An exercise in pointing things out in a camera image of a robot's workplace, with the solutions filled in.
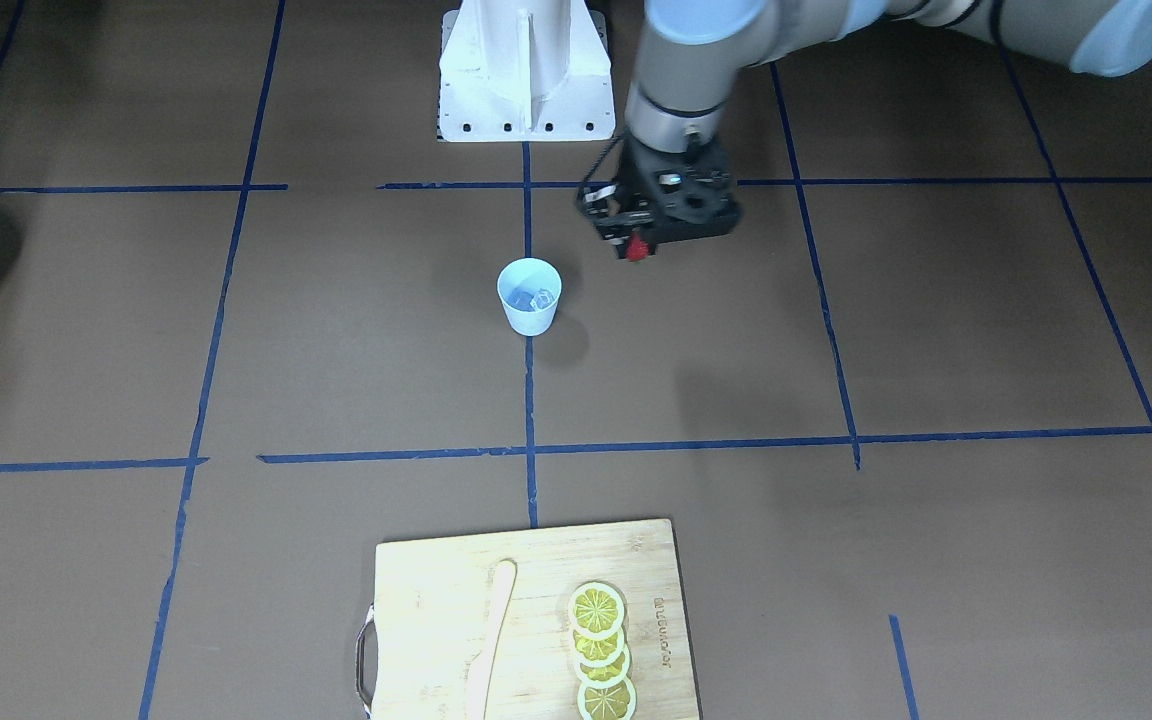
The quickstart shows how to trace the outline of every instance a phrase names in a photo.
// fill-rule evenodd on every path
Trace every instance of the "wooden cutting board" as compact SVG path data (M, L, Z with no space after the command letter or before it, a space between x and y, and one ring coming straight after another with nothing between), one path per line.
M626 598L635 720L699 720L668 520L521 530L376 547L374 720L463 720L499 561L517 568L486 720L581 720L567 602L601 579Z

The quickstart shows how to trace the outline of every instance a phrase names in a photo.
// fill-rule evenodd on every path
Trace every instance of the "cutting board handle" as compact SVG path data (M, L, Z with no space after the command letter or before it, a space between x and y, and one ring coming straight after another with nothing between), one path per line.
M367 628L376 628L376 606L370 605L367 607L367 615L362 620L362 628L358 630L358 660L355 665L355 673L358 675L358 700L362 700L362 715L371 720L371 692L364 687L364 680L362 680L362 651L365 650L367 642Z

